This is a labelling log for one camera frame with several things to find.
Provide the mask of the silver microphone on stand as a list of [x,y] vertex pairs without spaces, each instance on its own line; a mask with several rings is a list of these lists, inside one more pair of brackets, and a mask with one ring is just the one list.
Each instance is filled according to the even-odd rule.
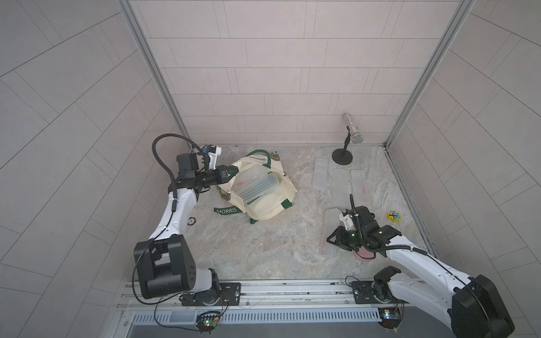
[[354,119],[352,116],[348,113],[343,114],[343,118],[346,123],[347,128],[347,136],[345,139],[345,143],[342,149],[336,149],[332,153],[332,160],[341,166],[346,166],[352,163],[353,161],[353,155],[351,151],[348,149],[348,146],[353,144],[361,144],[363,142],[363,135],[359,132],[359,128],[357,127],[356,123],[354,122]]

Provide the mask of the green circuit board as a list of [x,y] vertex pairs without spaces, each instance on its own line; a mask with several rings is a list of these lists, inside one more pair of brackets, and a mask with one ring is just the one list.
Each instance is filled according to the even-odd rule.
[[378,323],[386,330],[398,328],[402,322],[402,313],[397,308],[379,308],[380,322]]
[[221,316],[220,311],[207,311],[199,314],[195,321],[198,331],[211,333],[220,324]]

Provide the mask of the left green circuit board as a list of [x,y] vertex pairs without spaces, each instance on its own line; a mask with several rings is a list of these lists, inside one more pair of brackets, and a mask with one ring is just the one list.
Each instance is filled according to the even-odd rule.
[[220,311],[207,311],[199,314],[195,321],[198,331],[211,333],[220,324],[221,316]]

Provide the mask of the right green circuit board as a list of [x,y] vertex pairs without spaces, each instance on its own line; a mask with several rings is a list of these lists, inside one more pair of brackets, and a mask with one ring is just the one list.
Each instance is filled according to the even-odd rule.
[[398,328],[402,322],[402,313],[397,308],[379,308],[380,322],[378,323],[386,330]]

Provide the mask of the cream canvas tote bag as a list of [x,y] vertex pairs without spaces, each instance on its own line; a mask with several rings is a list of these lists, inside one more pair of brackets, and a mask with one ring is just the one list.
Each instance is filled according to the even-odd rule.
[[215,208],[221,215],[246,214],[250,223],[268,221],[293,206],[297,189],[287,176],[277,152],[257,149],[233,164],[232,180],[217,189],[229,207]]

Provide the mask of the aluminium mounting rail frame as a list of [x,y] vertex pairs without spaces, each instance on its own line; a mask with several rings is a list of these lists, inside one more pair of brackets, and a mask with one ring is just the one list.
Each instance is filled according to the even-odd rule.
[[135,325],[198,330],[196,317],[220,311],[219,325],[298,323],[378,323],[381,304],[371,294],[369,280],[226,280],[221,300],[213,305],[189,306],[189,294],[166,297],[158,305],[144,305],[123,294],[105,337],[126,337]]

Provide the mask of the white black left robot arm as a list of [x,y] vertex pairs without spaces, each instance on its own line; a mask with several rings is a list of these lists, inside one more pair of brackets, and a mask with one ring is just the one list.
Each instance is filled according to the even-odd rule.
[[162,219],[147,241],[134,248],[135,267],[132,272],[132,291],[144,305],[158,305],[166,297],[189,294],[189,306],[198,303],[213,305],[221,300],[221,286],[214,269],[196,266],[185,233],[195,224],[192,210],[201,193],[213,186],[229,183],[239,172],[237,166],[217,165],[221,153],[214,145],[200,147],[187,137],[182,139],[192,151],[177,157],[178,171],[174,173],[160,158],[156,146],[166,133],[152,143],[157,163],[170,178],[168,203]]

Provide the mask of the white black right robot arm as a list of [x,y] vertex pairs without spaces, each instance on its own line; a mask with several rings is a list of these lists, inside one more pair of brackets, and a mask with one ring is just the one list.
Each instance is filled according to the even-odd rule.
[[[390,225],[381,227],[366,206],[339,214],[340,225],[326,242],[356,255],[361,249],[400,265],[388,266],[373,277],[371,294],[381,304],[395,306],[392,315],[382,311],[381,325],[396,328],[406,304],[431,315],[451,329],[455,337],[508,337],[515,325],[495,284],[484,275],[472,277],[444,264],[420,249]],[[409,277],[406,268],[414,273]]]

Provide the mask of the translucent pink pencil case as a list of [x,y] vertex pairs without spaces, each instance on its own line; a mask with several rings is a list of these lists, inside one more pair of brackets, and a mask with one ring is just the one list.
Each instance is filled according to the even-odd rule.
[[364,248],[360,248],[358,251],[354,251],[354,257],[360,262],[370,262],[376,258],[376,255],[367,251]]

